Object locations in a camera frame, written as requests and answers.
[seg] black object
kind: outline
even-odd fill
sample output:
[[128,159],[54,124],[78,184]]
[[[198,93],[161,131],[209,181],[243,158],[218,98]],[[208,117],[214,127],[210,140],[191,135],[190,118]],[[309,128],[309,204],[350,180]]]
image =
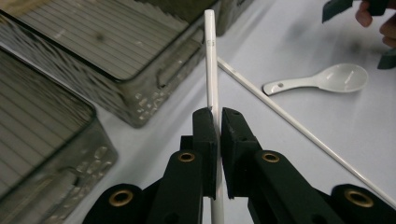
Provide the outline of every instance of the black object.
[[[84,224],[202,223],[202,198],[215,196],[218,142],[209,109],[192,122],[162,179],[144,190],[108,189]],[[262,150],[236,110],[223,108],[220,140],[229,197],[248,197],[255,223],[396,223],[396,211],[367,189],[342,185],[329,196],[312,188],[282,154]]]
[[[389,0],[369,0],[368,11],[372,16],[382,16],[387,9]],[[352,7],[353,0],[332,0],[323,7],[322,22],[328,21],[335,15]],[[382,54],[378,69],[390,69],[396,67],[396,49],[390,49]]]

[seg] human hand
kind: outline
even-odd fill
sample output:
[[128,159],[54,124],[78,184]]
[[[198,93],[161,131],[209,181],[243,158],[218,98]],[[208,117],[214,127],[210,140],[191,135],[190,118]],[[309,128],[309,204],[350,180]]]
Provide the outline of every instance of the human hand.
[[[368,11],[369,7],[370,3],[367,0],[363,0],[355,16],[356,20],[363,27],[368,27],[373,22],[373,17]],[[390,0],[388,8],[396,9],[396,0]],[[382,24],[382,26],[379,28],[379,33],[384,36],[382,38],[384,44],[392,48],[396,48],[396,13],[384,24]]]

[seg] white stick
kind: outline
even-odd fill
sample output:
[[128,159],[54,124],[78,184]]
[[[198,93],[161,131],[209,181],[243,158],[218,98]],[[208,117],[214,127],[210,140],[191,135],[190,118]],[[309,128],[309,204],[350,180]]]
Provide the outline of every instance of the white stick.
[[297,129],[300,133],[305,135],[309,140],[315,143],[318,147],[320,147],[324,152],[326,152],[329,156],[331,156],[335,161],[340,163],[344,168],[346,168],[350,173],[356,176],[361,182],[367,185],[370,189],[372,189],[375,193],[377,193],[380,197],[382,197],[385,201],[387,201],[391,206],[396,208],[396,202],[388,196],[382,189],[376,186],[373,182],[367,179],[365,176],[360,174],[358,170],[353,168],[347,161],[338,156],[334,151],[332,151],[329,147],[327,147],[323,142],[321,142],[318,138],[316,138],[311,132],[309,132],[300,122],[298,122],[294,117],[288,114],[285,110],[283,110],[279,105],[277,105],[274,101],[272,101],[268,96],[266,96],[263,92],[261,92],[258,88],[256,88],[251,82],[245,79],[241,74],[236,72],[229,64],[224,62],[221,58],[218,58],[219,67],[224,70],[228,75],[233,77],[236,81],[242,84],[246,89],[248,89],[251,93],[256,95],[260,100],[262,100],[266,105],[268,105],[271,109],[273,109],[280,117],[285,119],[289,124],[291,124],[295,129]]
[[212,223],[224,223],[224,208],[222,196],[222,174],[219,141],[219,85],[218,61],[216,54],[216,27],[213,10],[205,11],[205,43],[206,43],[206,91],[207,107],[212,110],[213,121],[218,136],[218,160],[216,178],[216,200],[211,200]]

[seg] white table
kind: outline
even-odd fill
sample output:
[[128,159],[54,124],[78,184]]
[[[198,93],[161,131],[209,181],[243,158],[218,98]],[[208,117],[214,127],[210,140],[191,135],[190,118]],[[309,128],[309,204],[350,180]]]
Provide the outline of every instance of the white table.
[[[396,70],[377,70],[380,24],[370,28],[354,19],[359,2],[321,23],[325,0],[256,0],[222,37],[218,56],[258,88],[265,82],[306,77],[336,63],[356,63],[369,72],[359,92],[340,94],[298,89],[271,96],[334,152],[396,200]],[[219,70],[220,107],[240,111],[265,149],[285,155],[316,189],[350,183],[365,187],[268,106]],[[66,220],[80,223],[101,193],[119,183],[145,188],[161,178],[181,135],[192,134],[192,112],[206,106],[205,61],[179,86],[142,129],[133,129],[98,107],[99,118],[120,158],[104,179]],[[225,223],[252,223],[247,199],[228,200]],[[209,200],[204,223],[210,223]]]

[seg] ceramic spoon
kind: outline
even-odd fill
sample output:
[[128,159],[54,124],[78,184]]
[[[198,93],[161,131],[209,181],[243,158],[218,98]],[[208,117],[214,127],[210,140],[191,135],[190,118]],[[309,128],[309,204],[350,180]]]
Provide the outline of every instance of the ceramic spoon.
[[367,83],[364,68],[352,63],[339,63],[312,77],[280,80],[262,86],[267,95],[300,87],[317,87],[325,91],[352,92],[361,90]]

